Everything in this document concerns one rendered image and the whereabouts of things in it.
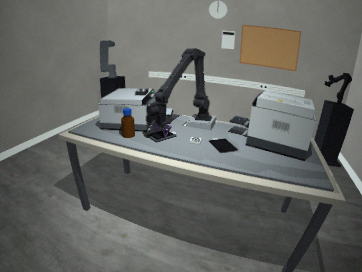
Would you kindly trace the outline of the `brown bottle with blue cap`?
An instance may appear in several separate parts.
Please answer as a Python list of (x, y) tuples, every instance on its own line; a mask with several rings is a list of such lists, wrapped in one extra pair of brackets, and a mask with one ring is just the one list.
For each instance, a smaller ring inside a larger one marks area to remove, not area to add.
[(134, 117), (131, 116), (131, 109), (123, 109), (123, 118), (121, 118), (122, 136), (132, 138), (135, 136)]

